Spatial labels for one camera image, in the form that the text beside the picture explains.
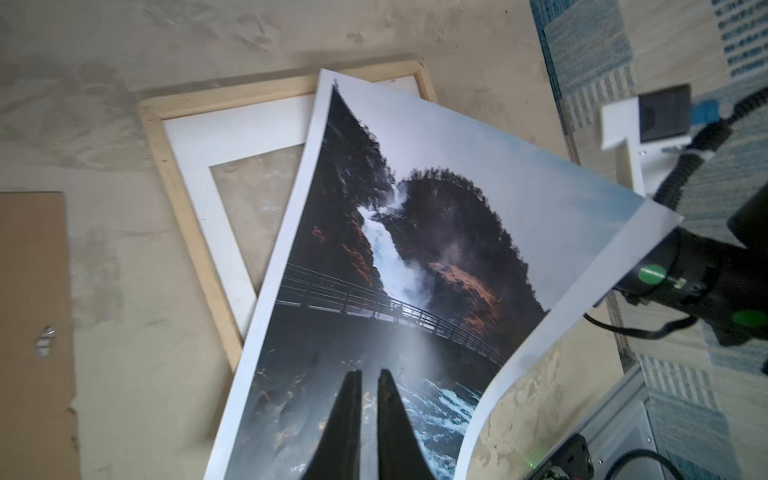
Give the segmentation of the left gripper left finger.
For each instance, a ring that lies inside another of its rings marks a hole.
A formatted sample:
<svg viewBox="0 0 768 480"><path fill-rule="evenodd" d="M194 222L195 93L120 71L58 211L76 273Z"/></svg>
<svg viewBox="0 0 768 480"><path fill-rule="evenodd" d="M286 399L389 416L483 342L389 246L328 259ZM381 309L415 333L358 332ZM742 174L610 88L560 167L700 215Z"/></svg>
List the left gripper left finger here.
<svg viewBox="0 0 768 480"><path fill-rule="evenodd" d="M303 479L358 479L362 372L347 372Z"/></svg>

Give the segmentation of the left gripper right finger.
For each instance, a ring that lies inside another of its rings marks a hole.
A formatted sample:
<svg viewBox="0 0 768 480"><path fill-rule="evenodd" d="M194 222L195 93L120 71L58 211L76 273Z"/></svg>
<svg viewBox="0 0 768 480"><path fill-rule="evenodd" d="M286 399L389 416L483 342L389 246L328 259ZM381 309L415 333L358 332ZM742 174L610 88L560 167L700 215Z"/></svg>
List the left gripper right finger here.
<svg viewBox="0 0 768 480"><path fill-rule="evenodd" d="M376 432L379 479L435 479L387 369L378 379Z"/></svg>

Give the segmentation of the waterfall photo with white border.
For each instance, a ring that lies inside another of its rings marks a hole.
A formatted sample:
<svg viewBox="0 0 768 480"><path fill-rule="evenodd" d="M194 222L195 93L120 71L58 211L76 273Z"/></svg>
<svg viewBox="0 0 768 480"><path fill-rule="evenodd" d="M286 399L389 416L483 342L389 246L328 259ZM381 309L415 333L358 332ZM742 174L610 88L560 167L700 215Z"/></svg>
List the waterfall photo with white border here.
<svg viewBox="0 0 768 480"><path fill-rule="evenodd" d="M315 96L166 120L163 127L238 331L265 337L316 170Z"/></svg>

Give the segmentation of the brown cardboard backing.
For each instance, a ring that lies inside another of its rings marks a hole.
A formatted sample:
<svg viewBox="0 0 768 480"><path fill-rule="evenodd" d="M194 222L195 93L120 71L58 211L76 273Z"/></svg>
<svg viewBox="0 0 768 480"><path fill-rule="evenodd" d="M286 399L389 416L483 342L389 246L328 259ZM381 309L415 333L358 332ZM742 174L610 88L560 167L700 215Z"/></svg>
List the brown cardboard backing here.
<svg viewBox="0 0 768 480"><path fill-rule="evenodd" d="M44 327L56 328L51 355L38 358ZM1 476L80 476L62 194L1 196Z"/></svg>

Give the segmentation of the wooden picture frame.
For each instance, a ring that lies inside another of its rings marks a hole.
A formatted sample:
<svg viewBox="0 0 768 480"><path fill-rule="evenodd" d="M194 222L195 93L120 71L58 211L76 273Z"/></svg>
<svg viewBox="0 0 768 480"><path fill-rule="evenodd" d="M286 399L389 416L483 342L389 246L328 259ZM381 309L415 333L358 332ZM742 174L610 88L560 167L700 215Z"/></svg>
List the wooden picture frame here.
<svg viewBox="0 0 768 480"><path fill-rule="evenodd" d="M257 294L226 215L214 166L305 142L315 74L144 99L140 118L232 367Z"/></svg>

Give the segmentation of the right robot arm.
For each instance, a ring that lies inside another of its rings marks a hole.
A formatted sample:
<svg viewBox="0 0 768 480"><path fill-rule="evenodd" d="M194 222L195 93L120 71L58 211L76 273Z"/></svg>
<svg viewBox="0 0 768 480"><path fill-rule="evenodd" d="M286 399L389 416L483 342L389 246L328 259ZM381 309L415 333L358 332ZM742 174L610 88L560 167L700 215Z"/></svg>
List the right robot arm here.
<svg viewBox="0 0 768 480"><path fill-rule="evenodd" d="M642 94L640 139L683 133L692 123L690 85ZM739 100L733 113L705 126L679 153L653 201L676 211L693 174L733 133L734 125L767 105L767 86ZM676 227L615 285L633 305L655 302L687 317L658 330L615 327L584 314L590 323L613 333L660 340L703 320L721 346L741 346L751 339L767 341L767 182L727 222L744 245L735 246Z"/></svg>

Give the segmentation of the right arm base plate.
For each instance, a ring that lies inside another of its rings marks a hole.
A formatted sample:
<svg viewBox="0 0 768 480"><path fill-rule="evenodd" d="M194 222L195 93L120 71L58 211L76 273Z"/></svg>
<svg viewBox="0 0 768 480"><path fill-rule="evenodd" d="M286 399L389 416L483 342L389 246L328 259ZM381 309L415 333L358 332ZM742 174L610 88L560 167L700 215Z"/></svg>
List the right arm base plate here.
<svg viewBox="0 0 768 480"><path fill-rule="evenodd" d="M524 480L591 480L594 472L586 439L573 434Z"/></svg>

